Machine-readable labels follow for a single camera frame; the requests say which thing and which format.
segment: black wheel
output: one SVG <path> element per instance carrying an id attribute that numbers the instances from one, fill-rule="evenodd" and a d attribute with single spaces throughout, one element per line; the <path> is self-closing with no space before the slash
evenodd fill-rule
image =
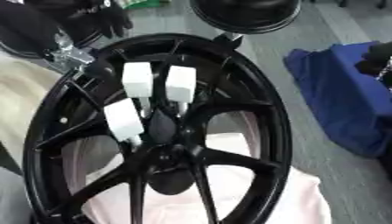
<path id="1" fill-rule="evenodd" d="M 273 32 L 289 25 L 300 12 L 301 3 L 301 0 L 192 0 L 191 6 L 213 27 L 251 34 Z"/>
<path id="2" fill-rule="evenodd" d="M 39 223 L 93 223 L 81 207 L 95 195 L 128 183 L 133 208 L 129 215 L 133 224 L 141 224 L 146 185 L 154 186 L 154 181 L 165 177 L 186 182 L 181 186 L 167 182 L 166 188 L 157 186 L 157 191 L 167 194 L 183 192 L 195 183 L 210 224 L 264 223 L 268 219 L 291 166 L 291 128 L 279 95 L 252 62 L 212 40 L 182 34 L 131 38 L 102 49 L 98 55 L 113 65 L 117 79 L 98 80 L 68 73 L 44 99 L 28 131 L 24 178 Z M 157 75 L 151 98 L 153 112 L 143 120 L 147 131 L 142 134 L 142 150 L 113 139 L 102 115 L 105 105 L 126 97 L 118 81 L 126 61 L 149 61 Z M 198 70 L 195 101 L 182 118 L 173 114 L 172 105 L 162 94 L 170 65 Z M 259 144 L 252 157 L 206 145 L 209 122 L 226 112 L 234 112 L 232 117 L 254 117 L 248 125 L 255 127 L 252 139 Z M 153 122 L 155 114 L 164 115 L 165 127 L 174 127 L 173 134 L 163 142 L 151 131 L 157 126 Z M 76 144 L 85 144 L 94 137 L 111 139 L 123 162 L 91 184 L 72 189 L 66 180 L 64 156 L 76 151 Z M 165 172 L 161 165 L 175 175 L 160 176 Z M 222 219 L 216 213 L 206 175 L 211 165 L 239 166 L 254 173 L 239 205 Z"/>
<path id="3" fill-rule="evenodd" d="M 381 0 L 376 6 L 377 6 L 377 8 L 379 8 L 380 10 L 383 10 L 383 9 L 387 8 L 387 6 L 388 6 L 388 0 Z"/>
<path id="4" fill-rule="evenodd" d="M 339 7 L 345 8 L 348 6 L 348 0 L 340 0 L 339 1 Z"/>

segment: center bore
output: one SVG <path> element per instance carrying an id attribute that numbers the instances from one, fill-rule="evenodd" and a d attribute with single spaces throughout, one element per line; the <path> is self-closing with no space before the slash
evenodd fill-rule
<path id="1" fill-rule="evenodd" d="M 184 151 L 175 148 L 172 146 L 157 154 L 148 179 L 152 189 L 165 195 L 180 194 L 194 182 Z"/>

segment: black object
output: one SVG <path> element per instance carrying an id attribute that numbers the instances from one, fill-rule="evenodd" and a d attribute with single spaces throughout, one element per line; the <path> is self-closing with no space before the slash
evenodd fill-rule
<path id="1" fill-rule="evenodd" d="M 58 50 L 56 34 L 60 27 L 49 17 L 32 7 L 0 0 L 0 41 L 8 52 L 34 52 L 48 58 L 48 52 Z"/>
<path id="2" fill-rule="evenodd" d="M 300 0 L 191 0 L 196 14 L 227 32 L 272 32 L 291 23 Z"/>
<path id="3" fill-rule="evenodd" d="M 88 77 L 112 81 L 115 78 L 115 69 L 104 59 L 96 59 L 88 64 L 84 69 L 85 75 Z"/>
<path id="4" fill-rule="evenodd" d="M 313 4 L 316 3 L 316 0 L 310 0 L 310 1 Z M 341 7 L 341 8 L 347 7 L 348 6 L 348 0 L 339 0 L 338 1 L 338 6 Z"/>
<path id="5" fill-rule="evenodd" d="M 388 178 L 392 180 L 392 143 L 389 144 L 387 149 L 385 150 L 385 153 L 382 154 L 378 160 L 380 161 L 380 164 L 382 168 L 385 170 L 385 172 L 388 175 Z"/>
<path id="6" fill-rule="evenodd" d="M 96 32 L 111 39 L 124 36 L 132 23 L 114 0 L 26 0 L 46 15 L 58 21 L 76 46 L 96 36 Z"/>
<path id="7" fill-rule="evenodd" d="M 222 33 L 218 37 L 214 38 L 213 41 L 215 41 L 217 44 L 220 44 L 222 46 L 232 48 L 235 50 L 241 46 L 242 41 L 243 41 L 243 36 L 239 35 L 236 37 L 235 35 L 233 35 L 231 33 Z"/>
<path id="8" fill-rule="evenodd" d="M 125 62 L 150 62 L 157 74 L 151 97 L 153 111 L 160 110 L 171 119 L 176 127 L 175 135 L 167 143 L 156 144 L 148 131 L 151 118 L 143 119 L 147 131 L 141 135 L 142 149 L 134 152 L 132 145 L 119 143 L 125 162 L 71 195 L 61 165 L 61 146 L 83 137 L 111 135 L 102 107 L 125 98 L 126 94 L 121 85 L 80 76 L 76 71 L 68 73 L 43 100 L 25 142 L 26 189 L 39 223 L 92 223 L 81 212 L 82 204 L 97 193 L 129 182 L 134 186 L 130 189 L 132 223 L 141 224 L 146 182 L 170 175 L 166 170 L 181 176 L 183 169 L 192 174 L 192 182 L 199 188 L 209 223 L 250 224 L 268 219 L 291 166 L 291 128 L 277 91 L 256 65 L 212 40 L 182 34 L 130 38 L 102 49 L 97 57 L 111 64 L 118 80 Z M 196 67 L 200 71 L 195 101 L 183 119 L 173 114 L 165 98 L 165 77 L 170 65 Z M 206 123 L 213 116 L 229 111 L 248 111 L 255 115 L 257 138 L 262 143 L 258 158 L 205 146 Z M 68 123 L 59 122 L 60 117 L 66 117 Z M 218 221 L 207 181 L 209 165 L 236 165 L 255 172 L 246 196 L 222 222 Z"/>
<path id="9" fill-rule="evenodd" d="M 17 175 L 22 175 L 22 171 L 18 167 L 17 163 L 9 155 L 2 142 L 0 142 L 0 164 L 3 168 L 15 172 Z"/>
<path id="10" fill-rule="evenodd" d="M 386 67 L 391 56 L 392 42 L 371 45 L 368 51 L 362 55 L 364 60 L 358 62 L 355 67 L 362 74 L 368 74 L 376 78 Z M 386 73 L 381 82 L 387 88 L 392 88 L 392 73 Z"/>
<path id="11" fill-rule="evenodd" d="M 388 6 L 388 0 L 381 0 L 377 4 L 377 8 L 379 8 L 380 10 L 387 8 L 387 6 Z"/>

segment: metal clamp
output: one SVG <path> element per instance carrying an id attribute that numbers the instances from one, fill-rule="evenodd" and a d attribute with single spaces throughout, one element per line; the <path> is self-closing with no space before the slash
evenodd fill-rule
<path id="1" fill-rule="evenodd" d="M 51 52 L 54 62 L 62 69 L 77 68 L 80 72 L 95 61 L 95 58 L 87 52 L 74 46 L 74 42 L 68 35 L 56 34 L 55 41 L 59 45 L 59 50 Z"/>

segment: rim lip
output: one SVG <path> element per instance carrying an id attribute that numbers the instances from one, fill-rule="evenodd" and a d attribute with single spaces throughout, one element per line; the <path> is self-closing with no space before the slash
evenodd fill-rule
<path id="1" fill-rule="evenodd" d="M 208 16 L 206 13 L 203 12 L 203 10 L 199 7 L 199 4 L 197 3 L 198 0 L 191 0 L 191 6 L 193 8 L 193 11 L 196 13 L 196 15 L 201 18 L 203 21 L 206 23 L 210 24 L 211 26 L 221 29 L 226 32 L 234 32 L 234 33 L 242 33 L 242 34 L 262 34 L 266 32 L 273 32 L 276 30 L 280 30 L 284 28 L 285 26 L 291 24 L 295 20 L 295 18 L 298 16 L 299 12 L 301 11 L 301 1 L 297 1 L 297 7 L 296 9 L 285 19 L 275 23 L 275 24 L 270 24 L 270 25 L 254 25 L 250 27 L 245 27 L 245 26 L 237 26 L 237 25 L 231 25 L 227 23 L 223 23 L 211 16 Z"/>
<path id="2" fill-rule="evenodd" d="M 245 56 L 242 54 L 238 53 L 235 50 L 232 49 L 227 49 L 225 47 L 222 47 L 216 43 L 214 43 L 211 39 L 207 38 L 202 38 L 202 37 L 197 37 L 193 35 L 187 35 L 187 34 L 177 34 L 177 33 L 159 33 L 159 34 L 151 34 L 151 35 L 144 35 L 144 36 L 139 36 L 136 38 L 129 38 L 117 43 L 114 43 L 113 45 L 107 46 L 103 49 L 101 49 L 98 54 L 103 54 L 105 53 L 111 53 L 114 49 L 121 49 L 123 47 L 119 46 L 124 46 L 124 45 L 134 45 L 137 44 L 137 41 L 139 42 L 144 42 L 144 39 L 153 39 L 156 38 L 157 40 L 160 39 L 168 39 L 168 38 L 180 38 L 180 39 L 194 39 L 198 41 L 205 41 L 208 42 L 209 45 L 213 44 L 216 46 L 216 48 L 221 50 L 220 55 L 230 55 L 232 56 L 237 63 L 241 65 L 241 67 L 251 71 L 248 72 L 248 74 L 252 74 L 254 77 L 252 77 L 252 80 L 257 81 L 259 86 L 263 86 L 265 90 L 265 94 L 268 96 L 268 98 L 274 103 L 276 106 L 276 117 L 277 119 L 276 122 L 274 123 L 275 126 L 278 126 L 277 132 L 280 133 L 280 140 L 281 140 L 281 151 L 282 153 L 282 170 L 280 173 L 280 177 L 276 178 L 276 181 L 274 182 L 275 185 L 273 186 L 273 189 L 271 189 L 271 194 L 269 198 L 267 198 L 266 202 L 263 203 L 261 207 L 259 207 L 257 210 L 260 211 L 255 217 L 251 217 L 252 220 L 248 220 L 248 224 L 256 224 L 260 223 L 261 221 L 264 222 L 266 221 L 270 213 L 272 212 L 273 208 L 275 207 L 275 204 L 277 203 L 280 195 L 282 194 L 282 191 L 285 187 L 289 170 L 291 167 L 291 158 L 292 158 L 292 142 L 291 142 L 291 126 L 290 126 L 290 121 L 288 118 L 288 115 L 285 111 L 283 102 L 275 90 L 275 88 L 272 86 L 270 81 L 267 79 L 267 77 L 263 74 L 259 68 L 253 64 L 249 59 L 247 59 Z M 41 125 L 44 123 L 44 121 L 47 118 L 47 114 L 53 110 L 54 105 L 61 97 L 63 94 L 66 92 L 64 90 L 64 84 L 65 82 L 75 75 L 75 71 L 71 71 L 65 76 L 63 76 L 55 85 L 54 87 L 50 90 L 46 98 L 42 101 L 41 105 L 39 106 L 36 115 L 33 117 L 31 126 L 27 132 L 27 136 L 24 142 L 24 161 L 23 161 L 23 171 L 24 171 L 24 182 L 26 185 L 26 191 L 28 195 L 28 199 L 31 203 L 31 208 L 33 211 L 33 214 L 37 217 L 39 221 L 42 223 L 47 223 L 47 221 L 50 221 L 51 219 L 48 220 L 48 217 L 45 216 L 45 205 L 43 201 L 43 197 L 45 195 L 40 195 L 39 194 L 39 179 L 38 179 L 38 174 L 39 172 L 39 162 L 35 161 L 34 158 L 37 156 L 37 153 L 35 153 L 35 150 L 33 149 L 33 146 L 37 142 L 37 138 L 42 135 L 40 131 L 42 131 Z"/>

